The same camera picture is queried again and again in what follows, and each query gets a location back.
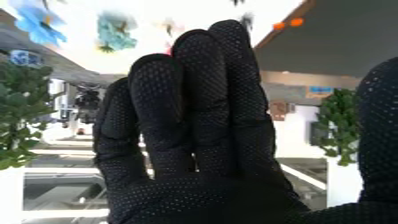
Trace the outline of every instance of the green plant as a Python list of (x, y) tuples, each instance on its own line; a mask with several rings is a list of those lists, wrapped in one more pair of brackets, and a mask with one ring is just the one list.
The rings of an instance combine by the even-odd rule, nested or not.
[(353, 155), (358, 153), (360, 126), (354, 110), (354, 91), (335, 90), (335, 94), (324, 99), (319, 113), (319, 129), (329, 135), (319, 137), (321, 148), (329, 157), (342, 156), (340, 165), (356, 163)]
[(47, 129), (38, 117), (54, 113), (49, 93), (52, 68), (0, 63), (0, 170), (22, 167), (36, 157), (29, 151)]

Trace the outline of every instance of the white pillar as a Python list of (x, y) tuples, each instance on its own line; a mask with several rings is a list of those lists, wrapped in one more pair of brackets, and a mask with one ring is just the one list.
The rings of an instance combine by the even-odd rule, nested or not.
[(0, 171), (0, 223), (22, 223), (26, 168)]
[(338, 165), (338, 159), (328, 159), (328, 207), (358, 202), (363, 190), (363, 177), (358, 164)]

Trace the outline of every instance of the finger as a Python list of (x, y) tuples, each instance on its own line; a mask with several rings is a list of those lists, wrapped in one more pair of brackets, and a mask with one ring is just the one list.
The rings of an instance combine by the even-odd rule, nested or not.
[(230, 175), (235, 171), (235, 162), (228, 142), (226, 63), (219, 43), (209, 31), (191, 31), (180, 37), (173, 56), (186, 70), (187, 117), (200, 171), (214, 175)]
[(130, 71), (130, 93), (157, 178), (194, 172), (182, 82), (175, 59), (162, 54), (143, 57)]
[(292, 189), (274, 159), (276, 129), (267, 113), (269, 100), (260, 86), (250, 33), (234, 20), (219, 22), (210, 28), (210, 33), (221, 40), (226, 55), (234, 144), (242, 172), (248, 177), (264, 178), (278, 187)]
[(109, 189), (148, 180), (129, 79), (109, 87), (95, 124), (95, 163)]
[(398, 58), (370, 71), (358, 88), (361, 201), (398, 203)]

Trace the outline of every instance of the colorful decoration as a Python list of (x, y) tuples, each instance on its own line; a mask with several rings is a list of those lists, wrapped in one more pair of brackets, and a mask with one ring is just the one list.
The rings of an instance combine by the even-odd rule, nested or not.
[(33, 42), (59, 46), (59, 40), (66, 42), (66, 36), (54, 29), (54, 26), (65, 23), (58, 15), (49, 10), (36, 7), (22, 7), (17, 11), (22, 19), (15, 24), (17, 27), (29, 32)]
[(296, 18), (292, 19), (290, 23), (287, 24), (285, 22), (281, 23), (276, 23), (274, 24), (274, 30), (283, 30), (287, 28), (287, 26), (292, 26), (292, 27), (299, 27), (305, 25), (305, 19), (303, 18)]
[(305, 24), (305, 19), (303, 18), (297, 18), (290, 21), (290, 26), (297, 27), (297, 26), (303, 26)]
[(328, 98), (333, 95), (335, 88), (324, 86), (310, 86), (306, 98)]
[(274, 24), (274, 30), (283, 30), (287, 27), (285, 23), (276, 23)]
[(10, 61), (17, 65), (24, 65), (40, 68), (45, 64), (45, 60), (40, 54), (26, 50), (13, 50), (10, 52)]
[(127, 48), (134, 48), (138, 40), (130, 36), (129, 30), (136, 28), (136, 22), (111, 14), (104, 14), (98, 19), (100, 50), (113, 53)]

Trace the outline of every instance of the person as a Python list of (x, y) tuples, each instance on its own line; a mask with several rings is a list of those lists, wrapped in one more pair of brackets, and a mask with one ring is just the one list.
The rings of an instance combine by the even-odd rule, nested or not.
[(109, 223), (398, 223), (398, 58), (358, 89), (358, 203), (312, 211), (301, 202), (267, 110), (250, 34), (228, 20), (180, 37), (173, 56), (143, 57), (109, 87), (95, 124)]

